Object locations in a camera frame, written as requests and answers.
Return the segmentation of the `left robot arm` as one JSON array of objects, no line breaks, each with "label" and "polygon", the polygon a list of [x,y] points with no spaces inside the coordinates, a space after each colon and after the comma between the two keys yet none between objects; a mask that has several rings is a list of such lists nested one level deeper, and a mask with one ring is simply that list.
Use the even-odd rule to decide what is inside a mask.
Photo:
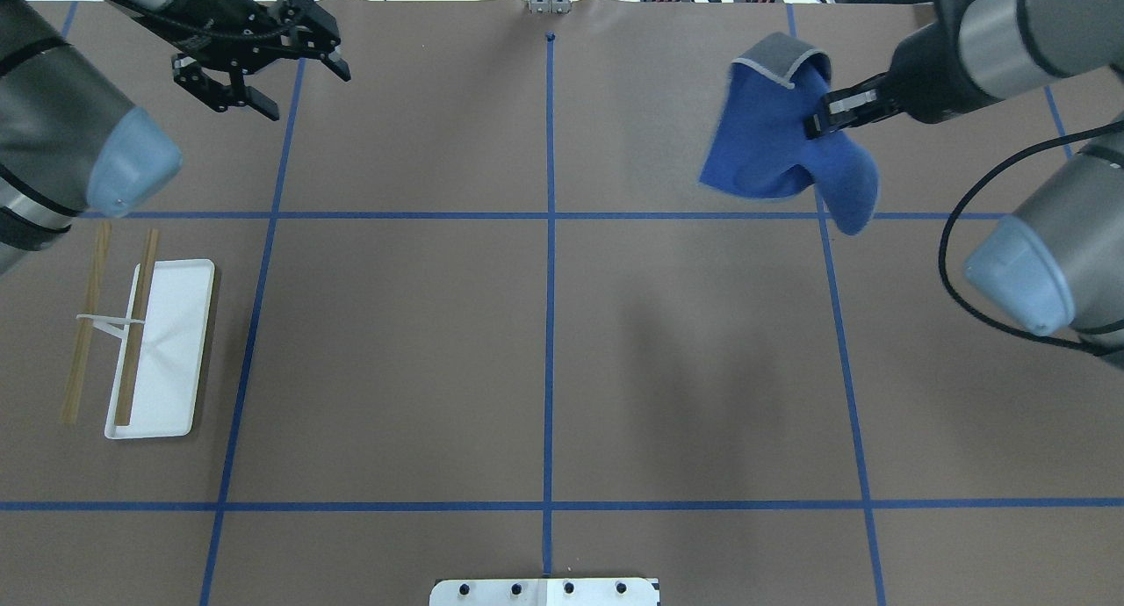
[{"label": "left robot arm", "polygon": [[[278,119],[246,78],[280,58],[352,76],[336,18],[316,0],[102,0],[176,49],[176,85],[214,112]],[[119,218],[171,182],[184,155],[151,114],[27,0],[1,2],[1,265],[49,248],[82,212]]]}]

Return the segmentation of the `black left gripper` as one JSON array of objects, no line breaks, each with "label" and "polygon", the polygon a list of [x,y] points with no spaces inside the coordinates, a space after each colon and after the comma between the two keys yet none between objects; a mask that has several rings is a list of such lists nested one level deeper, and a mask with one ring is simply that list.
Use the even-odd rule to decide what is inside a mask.
[{"label": "black left gripper", "polygon": [[[199,27],[200,34],[174,35],[176,56],[173,75],[181,84],[205,85],[205,70],[226,71],[230,76],[253,75],[278,58],[316,58],[335,76],[352,79],[342,58],[339,26],[314,0],[176,0],[172,18]],[[273,99],[252,85],[226,85],[217,112],[250,109],[270,121],[279,121]]]}]

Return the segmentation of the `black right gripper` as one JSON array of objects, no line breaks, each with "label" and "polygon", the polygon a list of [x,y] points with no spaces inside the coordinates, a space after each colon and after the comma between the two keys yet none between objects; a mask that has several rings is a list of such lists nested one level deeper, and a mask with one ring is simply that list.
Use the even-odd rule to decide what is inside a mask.
[{"label": "black right gripper", "polygon": [[891,94],[888,76],[883,71],[856,85],[824,94],[821,112],[803,119],[804,138],[815,141],[830,132],[858,128],[904,114],[899,99]]}]

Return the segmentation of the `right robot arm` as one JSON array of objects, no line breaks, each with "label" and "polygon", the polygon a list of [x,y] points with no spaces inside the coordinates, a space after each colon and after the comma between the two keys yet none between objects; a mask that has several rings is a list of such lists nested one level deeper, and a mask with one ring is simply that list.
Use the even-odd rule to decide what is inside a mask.
[{"label": "right robot arm", "polygon": [[[1121,0],[935,0],[935,20],[895,49],[883,73],[821,99],[804,123],[816,139],[897,114],[944,123],[1096,69],[1121,74]],[[976,247],[966,279],[1006,314],[955,289],[948,246],[967,205],[995,178],[1045,150],[1079,150]],[[1032,343],[1121,367],[1121,117],[1019,150],[987,171],[948,215],[939,275],[977,322]]]}]

